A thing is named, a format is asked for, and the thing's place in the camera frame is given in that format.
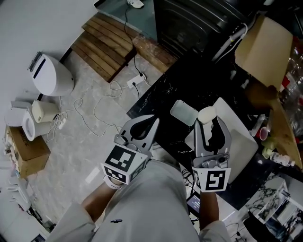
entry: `red cup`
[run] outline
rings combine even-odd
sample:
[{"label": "red cup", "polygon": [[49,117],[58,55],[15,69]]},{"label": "red cup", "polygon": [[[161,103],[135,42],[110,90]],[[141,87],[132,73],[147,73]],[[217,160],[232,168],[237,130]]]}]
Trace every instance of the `red cup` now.
[{"label": "red cup", "polygon": [[266,127],[262,127],[257,131],[256,137],[258,137],[259,139],[266,140],[268,137],[268,130]]}]

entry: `power strip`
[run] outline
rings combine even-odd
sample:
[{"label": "power strip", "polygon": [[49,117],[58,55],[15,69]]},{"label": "power strip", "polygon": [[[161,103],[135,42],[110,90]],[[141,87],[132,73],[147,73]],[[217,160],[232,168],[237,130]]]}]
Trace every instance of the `power strip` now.
[{"label": "power strip", "polygon": [[146,76],[144,74],[143,74],[143,76],[138,75],[138,76],[134,77],[133,79],[129,80],[127,82],[127,85],[128,85],[129,88],[133,88],[134,87],[133,83],[138,85],[140,82],[143,82],[144,80],[146,80]]}]

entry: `tiled floor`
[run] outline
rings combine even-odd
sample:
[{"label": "tiled floor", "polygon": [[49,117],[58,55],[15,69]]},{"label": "tiled floor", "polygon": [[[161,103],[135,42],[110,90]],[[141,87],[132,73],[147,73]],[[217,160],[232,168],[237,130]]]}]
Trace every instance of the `tiled floor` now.
[{"label": "tiled floor", "polygon": [[[152,85],[161,73],[149,62],[136,56],[136,66],[147,76],[147,82]],[[65,62],[75,79],[75,89],[70,95],[62,97],[61,111],[68,110],[68,119],[61,130],[56,130],[55,137],[48,142],[51,155],[43,171],[29,177],[30,185],[35,193],[34,205],[41,216],[53,223],[57,223],[72,201],[82,202],[103,181],[100,161],[106,158],[106,150],[113,141],[116,129],[110,127],[103,137],[97,137],[85,126],[82,117],[74,111],[74,101],[83,99],[78,111],[83,115],[85,122],[97,135],[102,135],[107,125],[98,121],[93,115],[94,106],[104,95],[117,96],[120,90],[110,91],[109,84],[95,73],[76,53],[72,52]],[[138,75],[134,61],[115,77],[121,87],[127,86],[127,81]],[[149,86],[142,82],[138,86],[140,95],[143,95]],[[46,98],[59,105],[59,98]],[[123,126],[129,117],[126,112],[138,100],[137,91],[124,88],[118,98],[104,97],[96,108],[96,116],[116,126]],[[157,149],[156,159],[164,156],[163,150]],[[89,179],[94,170],[100,173]],[[239,221],[239,212],[218,197],[220,219],[226,225]],[[235,234],[237,225],[228,226],[230,235]]]}]

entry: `white sleeve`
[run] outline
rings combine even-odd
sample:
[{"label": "white sleeve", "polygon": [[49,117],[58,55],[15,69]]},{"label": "white sleeve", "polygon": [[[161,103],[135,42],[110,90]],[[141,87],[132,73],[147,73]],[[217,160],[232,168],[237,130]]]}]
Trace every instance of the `white sleeve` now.
[{"label": "white sleeve", "polygon": [[231,242],[225,224],[222,221],[214,221],[199,234],[200,242]]},{"label": "white sleeve", "polygon": [[67,209],[46,242],[88,242],[94,235],[95,223],[77,203]]}]

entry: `white container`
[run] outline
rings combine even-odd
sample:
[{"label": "white container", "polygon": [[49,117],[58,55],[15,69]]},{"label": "white container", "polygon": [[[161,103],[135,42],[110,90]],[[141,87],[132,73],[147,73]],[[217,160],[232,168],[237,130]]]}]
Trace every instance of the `white container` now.
[{"label": "white container", "polygon": [[6,112],[4,119],[9,126],[22,126],[29,141],[47,134],[51,127],[51,122],[37,123],[32,114],[32,105],[25,102],[11,102],[11,108]]},{"label": "white container", "polygon": [[52,103],[34,101],[32,113],[37,123],[51,122],[59,114],[59,109]]},{"label": "white container", "polygon": [[63,96],[70,94],[74,80],[67,68],[55,58],[42,54],[32,72],[36,88],[46,96]]}]

